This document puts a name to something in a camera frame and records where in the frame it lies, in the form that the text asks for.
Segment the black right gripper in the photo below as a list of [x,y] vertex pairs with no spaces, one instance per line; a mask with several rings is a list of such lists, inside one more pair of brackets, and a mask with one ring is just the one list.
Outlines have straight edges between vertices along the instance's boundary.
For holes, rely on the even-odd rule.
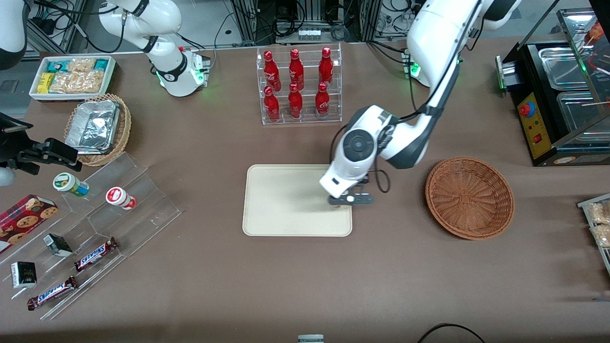
[[0,113],[0,166],[21,170],[28,174],[39,174],[39,164],[57,164],[75,172],[82,170],[78,151],[55,139],[36,142],[29,138],[26,130],[33,124],[13,119]]

